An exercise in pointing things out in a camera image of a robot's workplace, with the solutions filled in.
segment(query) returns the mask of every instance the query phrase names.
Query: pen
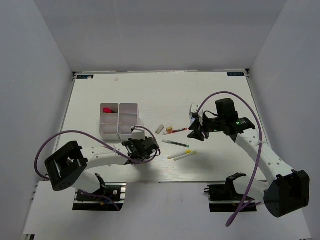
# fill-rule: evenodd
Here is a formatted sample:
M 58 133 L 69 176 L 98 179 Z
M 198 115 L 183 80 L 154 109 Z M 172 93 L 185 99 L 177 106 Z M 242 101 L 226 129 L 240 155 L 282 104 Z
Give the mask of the pen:
M 175 141 L 169 141 L 169 140 L 162 140 L 163 143 L 166 143 L 166 144 L 173 144 L 173 145 L 178 145 L 178 146 L 181 146 L 181 147 L 185 147 L 185 148 L 188 148 L 189 145 L 186 145 L 186 144 L 182 144 L 182 143 L 179 143 L 179 142 L 175 142 Z
M 175 158 L 173 159 L 173 161 L 177 161 L 177 160 L 180 160 L 180 159 L 184 159 L 184 158 L 189 157 L 189 156 L 191 156 L 191 155 L 194 155 L 194 154 L 196 154 L 196 153 L 197 153 L 197 151 L 192 151 L 192 152 L 190 152 L 190 153 L 188 153 L 188 154 L 175 157 Z
M 181 128 L 181 129 L 178 129 L 178 130 L 163 132 L 163 133 L 162 133 L 162 136 L 168 135 L 168 134 L 174 134 L 174 133 L 182 132 L 182 131 L 185 131 L 185 130 L 188 130 L 188 128 L 185 127 L 185 128 Z
M 182 156 L 182 155 L 189 154 L 189 153 L 191 153 L 191 150 L 182 151 L 182 152 L 179 152 L 179 153 L 177 153 L 177 154 L 168 156 L 168 159 L 174 159 L 174 158 L 176 158 L 176 157 L 180 157 L 180 156 Z

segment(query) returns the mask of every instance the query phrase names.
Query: white wall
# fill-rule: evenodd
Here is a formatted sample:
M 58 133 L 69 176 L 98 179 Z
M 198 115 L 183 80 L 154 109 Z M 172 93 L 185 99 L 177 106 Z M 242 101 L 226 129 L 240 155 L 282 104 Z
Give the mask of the white wall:
M 74 72 L 250 68 L 286 0 L 35 0 Z
M 16 240 L 40 180 L 35 155 L 59 130 L 73 75 L 32 0 L 1 1 L 0 33 L 0 233 Z
M 273 149 L 310 176 L 303 210 L 312 239 L 320 239 L 320 1 L 289 0 L 250 76 Z

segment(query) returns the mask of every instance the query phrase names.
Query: white storage bin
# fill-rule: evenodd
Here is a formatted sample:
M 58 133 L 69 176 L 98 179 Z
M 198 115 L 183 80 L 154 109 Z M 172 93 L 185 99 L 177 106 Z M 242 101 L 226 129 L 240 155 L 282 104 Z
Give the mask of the white storage bin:
M 112 113 L 104 113 L 104 108 Z M 102 139 L 126 141 L 132 138 L 132 127 L 138 124 L 138 104 L 101 103 L 99 132 Z
M 136 103 L 120 103 L 118 134 L 122 141 L 132 138 L 132 127 L 139 124 L 139 110 Z
M 104 108 L 110 109 L 113 113 L 104 113 Z M 118 134 L 118 122 L 119 104 L 101 103 L 99 132 L 103 140 L 120 140 Z

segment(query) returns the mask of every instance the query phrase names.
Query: white pen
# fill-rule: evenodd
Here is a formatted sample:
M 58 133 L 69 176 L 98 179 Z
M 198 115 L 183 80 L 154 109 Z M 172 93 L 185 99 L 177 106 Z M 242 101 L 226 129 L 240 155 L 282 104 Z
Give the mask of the white pen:
M 191 156 L 191 155 L 194 155 L 194 154 L 196 154 L 196 153 L 197 153 L 197 151 L 192 151 L 192 152 L 190 152 L 190 153 L 188 153 L 188 154 L 175 157 L 175 158 L 173 159 L 173 161 L 177 161 L 177 160 L 180 160 L 180 159 L 184 159 L 184 158 L 189 157 L 189 156 Z
M 177 154 L 168 156 L 168 159 L 174 159 L 174 158 L 176 158 L 176 157 L 180 157 L 180 156 L 182 156 L 182 155 L 189 154 L 189 153 L 191 153 L 191 150 L 182 151 L 182 152 L 179 152 L 179 153 L 177 153 Z

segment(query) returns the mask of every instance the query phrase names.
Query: white table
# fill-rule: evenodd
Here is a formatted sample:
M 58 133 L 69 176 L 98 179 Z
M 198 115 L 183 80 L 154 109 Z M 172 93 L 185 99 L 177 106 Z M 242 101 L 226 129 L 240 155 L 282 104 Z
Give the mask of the white table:
M 162 124 L 174 129 L 190 126 L 191 104 L 201 104 L 212 93 L 230 91 L 244 98 L 256 111 L 245 76 L 227 76 L 226 72 L 154 72 L 95 74 L 93 79 L 76 79 L 65 117 L 63 130 L 80 130 L 101 138 L 99 117 L 101 103 L 137 103 L 141 123 L 152 132 Z M 204 109 L 216 112 L 215 101 L 232 98 L 239 117 L 254 122 L 249 109 L 237 98 L 221 94 L 213 97 Z M 237 172 L 249 176 L 254 162 L 222 132 L 211 133 L 201 142 L 187 138 L 190 131 L 166 136 L 156 135 L 161 156 L 142 165 L 112 165 L 90 169 L 99 173 L 106 182 L 214 182 L 224 181 Z M 167 157 L 187 148 L 162 143 L 162 139 L 190 145 L 198 154 L 179 160 Z M 79 134 L 60 137 L 58 147 L 77 140 L 83 147 L 98 147 L 99 143 Z M 257 179 L 265 179 L 259 170 Z
M 256 110 L 245 77 L 227 77 L 225 72 L 95 74 L 93 79 L 75 81 L 63 130 L 81 130 L 99 137 L 100 103 L 109 102 L 138 103 L 143 124 L 153 132 L 160 124 L 188 127 L 190 105 L 200 104 L 218 91 L 234 92 Z M 229 96 L 210 100 L 205 108 L 214 112 L 215 101 L 225 97 Z M 240 117 L 253 119 L 236 99 L 235 106 Z M 153 162 L 91 170 L 108 182 L 129 182 L 120 212 L 72 211 L 74 188 L 54 192 L 50 182 L 41 181 L 23 233 L 35 235 L 35 240 L 310 238 L 301 210 L 275 218 L 264 205 L 257 212 L 240 213 L 232 226 L 226 228 L 231 213 L 210 213 L 208 196 L 203 193 L 207 184 L 190 182 L 224 181 L 236 172 L 250 175 L 254 162 L 223 133 L 212 133 L 205 142 L 189 139 L 187 134 L 175 133 L 165 139 L 190 144 L 199 151 L 192 158 L 167 160 L 168 155 L 184 148 L 161 143 L 162 136 L 157 135 L 162 155 Z M 81 146 L 99 146 L 82 135 L 66 134 L 60 138 L 58 147 L 73 140 Z M 257 178 L 264 179 L 260 171 Z

